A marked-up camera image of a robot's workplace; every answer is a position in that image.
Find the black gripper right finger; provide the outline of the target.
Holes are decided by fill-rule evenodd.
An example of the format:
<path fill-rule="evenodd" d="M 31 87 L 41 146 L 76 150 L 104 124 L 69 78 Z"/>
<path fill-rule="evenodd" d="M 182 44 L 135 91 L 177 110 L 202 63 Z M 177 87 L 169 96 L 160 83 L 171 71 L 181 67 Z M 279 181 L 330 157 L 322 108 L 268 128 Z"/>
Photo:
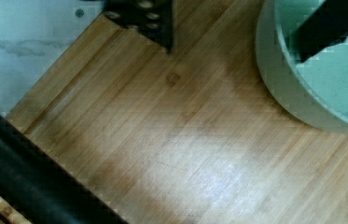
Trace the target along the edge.
<path fill-rule="evenodd" d="M 301 63 L 348 37 L 348 0 L 326 0 L 292 35 Z"/>

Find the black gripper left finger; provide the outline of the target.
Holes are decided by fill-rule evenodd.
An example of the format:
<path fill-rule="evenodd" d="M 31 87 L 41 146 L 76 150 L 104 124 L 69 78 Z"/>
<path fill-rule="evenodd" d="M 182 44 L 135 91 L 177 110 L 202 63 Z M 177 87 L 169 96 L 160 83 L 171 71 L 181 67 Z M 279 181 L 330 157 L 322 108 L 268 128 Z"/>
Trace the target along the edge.
<path fill-rule="evenodd" d="M 103 13 L 118 26 L 133 29 L 171 52 L 173 0 L 104 0 Z"/>

